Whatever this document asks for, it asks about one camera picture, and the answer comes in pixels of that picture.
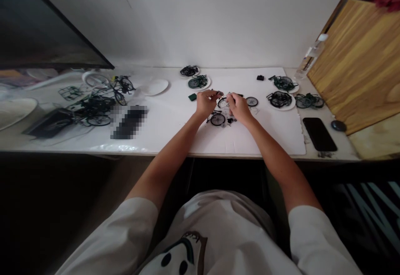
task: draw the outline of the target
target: hand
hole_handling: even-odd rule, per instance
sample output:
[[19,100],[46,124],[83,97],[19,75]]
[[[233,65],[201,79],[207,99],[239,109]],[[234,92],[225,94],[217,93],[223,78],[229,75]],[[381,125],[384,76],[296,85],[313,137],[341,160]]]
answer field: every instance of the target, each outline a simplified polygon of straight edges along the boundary
[[244,126],[247,126],[254,119],[250,112],[247,100],[236,93],[228,94],[226,100],[229,103],[229,113],[235,116]]
[[197,93],[196,114],[201,116],[203,120],[211,115],[217,105],[217,99],[221,98],[221,95],[217,95],[217,93],[218,91],[214,90],[205,90]]

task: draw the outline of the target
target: plastic bottle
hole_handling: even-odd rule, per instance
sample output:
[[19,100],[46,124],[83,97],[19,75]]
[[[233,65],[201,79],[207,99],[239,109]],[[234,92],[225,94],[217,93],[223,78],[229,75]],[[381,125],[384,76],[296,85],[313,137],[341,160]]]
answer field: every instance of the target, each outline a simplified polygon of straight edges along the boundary
[[314,45],[308,49],[300,67],[296,71],[295,74],[296,79],[302,80],[307,77],[308,71],[311,69],[311,67],[316,62],[318,56],[320,56],[320,54],[324,50],[325,41],[327,38],[328,38],[327,34],[321,34],[318,37],[318,40],[314,43]]

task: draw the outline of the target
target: bottle cap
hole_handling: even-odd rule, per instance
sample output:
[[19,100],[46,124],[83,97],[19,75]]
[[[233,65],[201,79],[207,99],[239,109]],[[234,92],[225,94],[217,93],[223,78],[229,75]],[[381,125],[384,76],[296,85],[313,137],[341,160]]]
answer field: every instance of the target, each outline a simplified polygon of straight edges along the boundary
[[326,41],[327,38],[328,38],[328,35],[323,33],[318,37],[318,40],[323,42],[323,41]]

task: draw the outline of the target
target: white wall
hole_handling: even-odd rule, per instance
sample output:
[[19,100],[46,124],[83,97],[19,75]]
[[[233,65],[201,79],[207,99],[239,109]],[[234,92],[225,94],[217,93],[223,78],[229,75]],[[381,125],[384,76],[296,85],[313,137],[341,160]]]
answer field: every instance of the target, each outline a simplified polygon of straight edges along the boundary
[[114,64],[297,67],[339,0],[51,0]]

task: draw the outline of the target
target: cartoon print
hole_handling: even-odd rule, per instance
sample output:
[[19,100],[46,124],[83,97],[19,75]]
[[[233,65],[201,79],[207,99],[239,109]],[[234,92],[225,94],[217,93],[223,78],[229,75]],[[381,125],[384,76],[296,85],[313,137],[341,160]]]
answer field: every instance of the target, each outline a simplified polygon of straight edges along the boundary
[[206,243],[207,238],[198,232],[186,232],[153,258],[139,274],[203,275]]

